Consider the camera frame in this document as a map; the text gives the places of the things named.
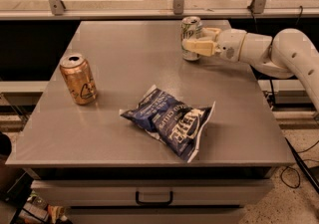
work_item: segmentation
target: drawer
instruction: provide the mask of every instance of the drawer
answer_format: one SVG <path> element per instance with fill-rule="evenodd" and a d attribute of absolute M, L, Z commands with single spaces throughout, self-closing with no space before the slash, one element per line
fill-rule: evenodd
<path fill-rule="evenodd" d="M 51 205 L 245 205 L 272 188 L 262 180 L 35 180 L 35 190 Z"/>
<path fill-rule="evenodd" d="M 71 209 L 67 211 L 75 224 L 235 224 L 244 212 L 240 208 L 129 208 Z"/>

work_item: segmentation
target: snack bag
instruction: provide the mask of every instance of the snack bag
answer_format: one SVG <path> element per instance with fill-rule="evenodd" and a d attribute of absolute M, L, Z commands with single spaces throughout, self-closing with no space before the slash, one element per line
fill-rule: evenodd
<path fill-rule="evenodd" d="M 201 131 L 213 110 L 214 104 L 193 109 L 152 86 L 136 109 L 120 111 L 120 115 L 165 143 L 184 161 L 191 162 L 199 151 Z"/>

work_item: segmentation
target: drawer handle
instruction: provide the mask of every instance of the drawer handle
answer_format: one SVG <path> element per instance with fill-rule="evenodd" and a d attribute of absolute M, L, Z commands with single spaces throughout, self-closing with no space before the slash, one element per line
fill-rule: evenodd
<path fill-rule="evenodd" d="M 136 202 L 138 205 L 141 206 L 168 206 L 172 203 L 173 200 L 173 193 L 172 191 L 169 192 L 169 200 L 166 202 L 142 202 L 140 201 L 140 193 L 136 192 Z"/>

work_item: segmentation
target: silver can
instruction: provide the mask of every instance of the silver can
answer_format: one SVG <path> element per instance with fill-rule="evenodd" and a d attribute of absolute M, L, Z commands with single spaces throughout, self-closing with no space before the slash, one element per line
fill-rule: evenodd
<path fill-rule="evenodd" d="M 64 56 L 60 61 L 60 71 L 76 104 L 86 105 L 97 97 L 89 62 L 81 54 Z"/>
<path fill-rule="evenodd" d="M 199 17 L 185 17 L 181 21 L 180 40 L 200 38 L 202 31 L 202 23 Z M 196 61 L 200 58 L 198 53 L 190 52 L 181 45 L 182 57 L 187 61 Z"/>

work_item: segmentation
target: can lid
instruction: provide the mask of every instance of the can lid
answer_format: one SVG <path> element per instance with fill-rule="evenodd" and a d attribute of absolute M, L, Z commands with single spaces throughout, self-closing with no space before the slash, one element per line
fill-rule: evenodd
<path fill-rule="evenodd" d="M 74 68 L 84 62 L 84 57 L 80 53 L 71 53 L 63 56 L 60 60 L 60 65 L 64 68 Z"/>
<path fill-rule="evenodd" d="M 197 22 L 200 21 L 200 18 L 197 16 L 188 16 L 188 17 L 184 17 L 181 22 L 183 24 L 195 24 Z"/>

